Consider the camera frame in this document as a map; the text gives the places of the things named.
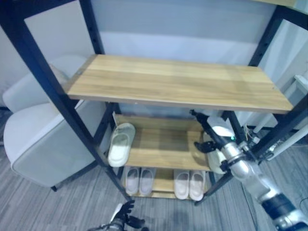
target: slipper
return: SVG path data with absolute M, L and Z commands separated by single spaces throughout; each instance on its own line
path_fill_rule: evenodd
M 190 172 L 189 196 L 194 201 L 203 198 L 205 186 L 205 171 L 194 170 Z
M 140 174 L 139 193 L 142 196 L 148 196 L 153 189 L 156 168 L 143 167 Z
M 180 200 L 185 200 L 189 194 L 189 170 L 174 170 L 174 194 Z
M 129 156 L 136 130 L 132 124 L 120 124 L 111 136 L 111 144 L 108 154 L 108 162 L 111 167 L 123 166 Z
M 125 167 L 125 187 L 128 195 L 138 192 L 139 172 L 139 167 Z
M 222 161 L 226 160 L 225 155 L 218 149 L 207 153 L 206 155 L 210 169 L 218 174 L 224 174 L 225 172 L 221 170 L 220 165 Z

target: white armchair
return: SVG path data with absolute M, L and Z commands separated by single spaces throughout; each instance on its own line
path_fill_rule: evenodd
M 85 60 L 69 55 L 51 64 L 71 77 Z M 94 161 L 31 74 L 8 89 L 3 100 L 14 112 L 3 136 L 14 172 L 41 186 L 52 187 Z M 79 101 L 75 109 L 93 135 L 103 116 L 104 103 Z

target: pair of slippers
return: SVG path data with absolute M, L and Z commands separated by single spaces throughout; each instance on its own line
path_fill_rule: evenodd
M 178 199 L 189 197 L 194 201 L 203 198 L 205 188 L 205 171 L 174 170 L 174 194 Z
M 153 189 L 156 168 L 125 167 L 125 186 L 128 195 L 138 192 L 141 196 L 148 196 Z

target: floor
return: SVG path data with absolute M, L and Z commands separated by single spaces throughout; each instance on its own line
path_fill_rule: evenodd
M 1 112 L 0 131 L 6 118 Z M 261 168 L 297 207 L 308 196 L 306 141 Z M 274 230 L 262 207 L 235 179 L 197 207 L 191 201 L 176 199 L 135 199 L 133 215 L 145 219 L 151 231 Z M 0 147 L 1 231 L 86 231 L 108 222 L 116 205 L 123 202 L 99 167 L 62 182 L 58 192 L 53 192 L 14 174 Z M 308 215 L 308 200 L 302 201 L 301 209 Z

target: black metal frame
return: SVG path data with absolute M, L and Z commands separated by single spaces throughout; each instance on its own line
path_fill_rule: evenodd
M 74 0 L 9 0 L 0 2 L 0 24 L 16 48 L 26 65 L 29 67 L 37 81 L 45 90 L 49 98 L 61 112 L 65 120 L 72 127 L 74 132 L 78 135 L 80 140 L 84 143 L 87 149 L 95 158 L 96 162 L 105 170 L 107 175 L 121 191 L 123 196 L 130 200 L 131 198 L 126 194 L 123 185 L 119 178 L 122 175 L 123 168 L 119 170 L 118 176 L 114 173 L 112 168 L 108 165 L 106 157 L 99 150 L 99 143 L 102 140 L 104 133 L 110 123 L 113 129 L 115 123 L 112 119 L 112 112 L 115 111 L 120 114 L 119 105 L 117 103 L 106 103 L 105 114 L 98 126 L 94 135 L 91 136 L 81 118 L 74 109 L 76 101 L 68 98 L 64 93 L 61 85 L 58 83 L 53 72 L 48 66 L 43 54 L 34 41 L 30 31 L 28 30 L 24 19 L 35 14 L 50 10 L 54 7 L 72 2 Z M 96 25 L 95 16 L 90 0 L 79 0 L 82 12 L 84 14 L 85 22 L 89 31 L 92 45 L 96 54 L 104 54 L 102 40 L 100 39 L 99 31 Z M 265 32 L 259 42 L 259 45 L 249 63 L 250 66 L 258 66 L 272 39 L 274 38 L 282 20 L 285 19 L 297 26 L 308 30 L 308 15 L 296 9 L 277 6 L 276 10 L 265 29 Z M 279 118 L 278 125 L 263 138 L 258 145 L 253 147 L 253 151 L 257 157 L 260 157 L 270 146 L 272 146 L 279 138 L 284 136 L 287 132 L 293 129 L 305 116 L 308 115 L 308 95 L 296 106 L 292 111 L 284 116 L 277 116 Z M 225 112 L 223 117 L 229 118 L 232 127 L 236 133 L 238 142 L 244 140 L 244 134 L 240 127 L 234 112 Z M 218 182 L 216 182 L 206 193 L 202 201 L 215 193 L 225 183 L 232 179 L 230 172 L 226 173 Z
M 47 4 L 48 7 L 60 5 L 51 4 L 52 2 L 55 3 L 58 1 L 49 1 L 49 4 Z M 36 44 L 34 38 L 32 37 L 31 32 L 26 26 L 24 21 L 25 15 L 30 15 L 26 13 L 19 14 L 20 8 L 16 7 L 16 4 L 26 4 L 26 1 L 2 1 L 0 3 L 1 27 L 5 31 L 11 43 L 16 48 L 17 52 L 20 54 L 21 58 L 28 66 L 34 77 L 37 79 L 37 81 L 42 86 L 49 98 L 52 100 L 54 105 L 57 107 L 59 112 L 63 115 L 65 120 L 71 126 L 73 131 L 77 134 L 77 136 L 86 146 L 86 148 L 95 158 L 96 162 L 104 169 L 104 171 L 110 177 L 115 186 L 121 191 L 122 195 L 127 200 L 130 200 L 131 197 L 127 195 L 127 193 L 125 192 L 125 188 L 123 187 L 119 178 L 114 173 L 113 169 L 108 165 L 106 157 L 100 151 L 99 143 L 97 143 L 97 141 L 91 136 L 87 127 L 82 122 L 80 116 L 74 109 L 76 101 L 69 99 L 68 96 L 65 94 L 61 85 L 51 71 L 43 54 L 41 53 L 38 45 Z M 100 134 L 97 135 L 97 137 L 103 135 L 101 132 L 96 132 L 96 134 Z

